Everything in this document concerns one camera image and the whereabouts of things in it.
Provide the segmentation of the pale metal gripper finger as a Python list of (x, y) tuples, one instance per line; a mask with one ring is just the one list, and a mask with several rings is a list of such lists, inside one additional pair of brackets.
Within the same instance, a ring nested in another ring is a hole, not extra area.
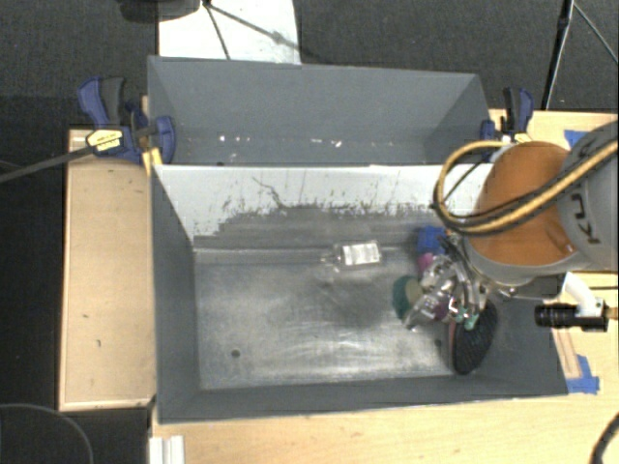
[(426, 325), (436, 319), (437, 302), (433, 297), (422, 295), (415, 299), (405, 313), (403, 325), (407, 330)]
[(441, 288), (453, 274), (453, 262), (449, 257), (434, 257), (424, 269), (420, 284), (424, 290)]

